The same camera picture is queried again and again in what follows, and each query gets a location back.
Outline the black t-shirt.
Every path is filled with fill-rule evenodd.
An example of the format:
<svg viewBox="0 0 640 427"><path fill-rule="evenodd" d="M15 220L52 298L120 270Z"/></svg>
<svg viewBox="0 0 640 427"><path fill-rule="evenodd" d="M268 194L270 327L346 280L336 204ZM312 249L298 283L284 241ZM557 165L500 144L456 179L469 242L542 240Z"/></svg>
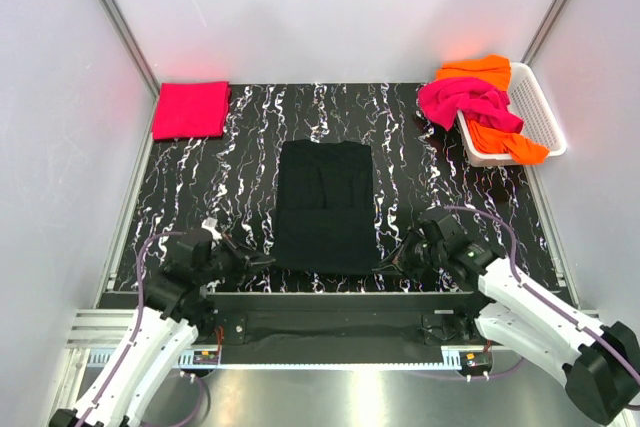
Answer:
<svg viewBox="0 0 640 427"><path fill-rule="evenodd" d="M372 151L344 141L286 141L274 214L276 265L319 274L368 274L379 261Z"/></svg>

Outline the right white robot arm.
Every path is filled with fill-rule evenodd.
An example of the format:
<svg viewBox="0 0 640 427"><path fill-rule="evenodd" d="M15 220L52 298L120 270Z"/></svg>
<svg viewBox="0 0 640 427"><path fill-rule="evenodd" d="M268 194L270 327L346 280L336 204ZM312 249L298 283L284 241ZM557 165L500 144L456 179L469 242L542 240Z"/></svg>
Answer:
<svg viewBox="0 0 640 427"><path fill-rule="evenodd" d="M600 425L638 410L634 331L622 322L605 325L558 298L518 267L515 244L500 256L464 231L456 210L425 211L375 268L411 280L442 270L468 290L461 304L423 327L426 340L501 344L553 377L574 406Z"/></svg>

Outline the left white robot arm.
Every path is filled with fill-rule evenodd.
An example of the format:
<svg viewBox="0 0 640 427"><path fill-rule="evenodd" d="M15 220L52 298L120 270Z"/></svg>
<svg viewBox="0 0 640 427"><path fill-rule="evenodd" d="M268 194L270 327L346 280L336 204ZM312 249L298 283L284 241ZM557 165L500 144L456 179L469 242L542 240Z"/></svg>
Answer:
<svg viewBox="0 0 640 427"><path fill-rule="evenodd" d="M140 426L182 352L194 342L220 342L214 302L202 290L233 274L271 267L275 258L199 227L148 238L136 256L138 301L131 322L102 372L52 426Z"/></svg>

